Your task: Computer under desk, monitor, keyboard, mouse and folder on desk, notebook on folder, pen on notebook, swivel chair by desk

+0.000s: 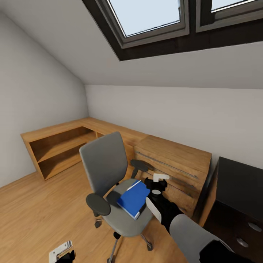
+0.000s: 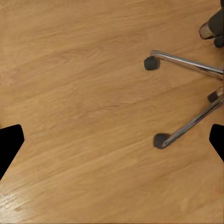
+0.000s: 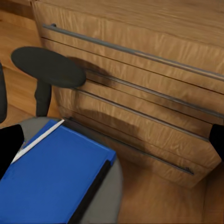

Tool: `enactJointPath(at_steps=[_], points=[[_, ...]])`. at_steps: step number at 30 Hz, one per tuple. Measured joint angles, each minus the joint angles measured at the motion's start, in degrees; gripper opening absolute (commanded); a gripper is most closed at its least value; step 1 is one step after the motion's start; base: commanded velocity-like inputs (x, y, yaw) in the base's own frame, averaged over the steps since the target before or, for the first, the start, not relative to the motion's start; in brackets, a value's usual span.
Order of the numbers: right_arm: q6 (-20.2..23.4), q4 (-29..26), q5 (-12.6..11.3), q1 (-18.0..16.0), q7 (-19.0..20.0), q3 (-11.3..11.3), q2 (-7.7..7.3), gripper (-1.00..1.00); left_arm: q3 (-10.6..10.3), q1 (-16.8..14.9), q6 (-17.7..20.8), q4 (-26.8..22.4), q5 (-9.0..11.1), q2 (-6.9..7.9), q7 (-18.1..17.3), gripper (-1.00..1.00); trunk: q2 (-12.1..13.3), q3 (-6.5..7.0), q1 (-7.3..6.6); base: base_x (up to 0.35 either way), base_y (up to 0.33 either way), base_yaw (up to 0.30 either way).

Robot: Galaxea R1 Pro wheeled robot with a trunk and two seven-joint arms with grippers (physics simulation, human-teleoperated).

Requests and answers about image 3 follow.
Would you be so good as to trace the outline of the pen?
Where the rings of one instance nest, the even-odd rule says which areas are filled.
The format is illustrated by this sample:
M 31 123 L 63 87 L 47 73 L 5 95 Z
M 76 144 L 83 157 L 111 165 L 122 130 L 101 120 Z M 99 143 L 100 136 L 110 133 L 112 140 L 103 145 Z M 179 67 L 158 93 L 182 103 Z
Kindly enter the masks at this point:
M 37 145 L 40 141 L 42 141 L 46 136 L 48 136 L 52 131 L 54 131 L 60 124 L 62 124 L 65 120 L 63 119 L 59 123 L 56 123 L 53 125 L 50 129 L 48 129 L 46 132 L 44 132 L 41 136 L 39 136 L 32 144 L 30 144 L 28 147 L 24 149 L 20 149 L 14 159 L 11 161 L 11 164 L 13 164 L 18 158 L 22 157 L 26 152 L 30 151 L 31 148 L 33 148 L 35 145 Z

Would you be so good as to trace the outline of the swivel chair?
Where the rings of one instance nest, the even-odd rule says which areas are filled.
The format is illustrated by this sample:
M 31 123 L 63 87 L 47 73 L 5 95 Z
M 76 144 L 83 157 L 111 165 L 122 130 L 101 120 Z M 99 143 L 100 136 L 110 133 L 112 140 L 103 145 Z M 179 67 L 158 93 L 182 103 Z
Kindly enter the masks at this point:
M 56 123 L 62 121 L 47 116 L 52 85 L 68 89 L 78 88 L 86 83 L 87 75 L 78 63 L 49 49 L 21 47 L 13 50 L 10 57 L 22 72 L 37 79 L 36 117 L 16 123 L 21 125 L 24 135 L 24 142 L 20 147 L 22 149 L 50 120 Z M 0 63 L 0 124 L 7 118 L 7 104 L 6 83 Z M 112 149 L 101 137 L 78 124 L 65 120 L 61 125 Z M 123 189 L 122 167 L 116 156 L 77 224 L 117 224 Z

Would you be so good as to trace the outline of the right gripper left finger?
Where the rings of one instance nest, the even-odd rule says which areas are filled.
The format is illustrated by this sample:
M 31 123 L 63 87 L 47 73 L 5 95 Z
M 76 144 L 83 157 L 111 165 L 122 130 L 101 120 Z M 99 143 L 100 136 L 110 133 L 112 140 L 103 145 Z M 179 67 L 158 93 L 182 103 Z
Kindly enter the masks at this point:
M 23 142 L 24 135 L 20 124 L 0 129 L 0 180 Z

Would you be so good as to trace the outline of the folder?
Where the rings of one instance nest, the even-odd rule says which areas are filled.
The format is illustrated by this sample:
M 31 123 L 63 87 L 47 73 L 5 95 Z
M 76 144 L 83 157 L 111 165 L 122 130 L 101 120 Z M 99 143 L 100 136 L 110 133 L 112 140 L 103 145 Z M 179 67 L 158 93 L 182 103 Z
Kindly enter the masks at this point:
M 56 122 L 50 120 L 22 149 Z M 77 224 L 116 152 L 61 124 L 0 180 L 0 224 Z

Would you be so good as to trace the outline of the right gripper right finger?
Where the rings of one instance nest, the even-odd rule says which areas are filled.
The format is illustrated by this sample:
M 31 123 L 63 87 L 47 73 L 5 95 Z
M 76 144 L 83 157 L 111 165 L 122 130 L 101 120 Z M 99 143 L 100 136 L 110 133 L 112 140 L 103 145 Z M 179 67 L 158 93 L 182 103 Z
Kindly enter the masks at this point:
M 224 126 L 214 124 L 209 140 L 224 162 Z

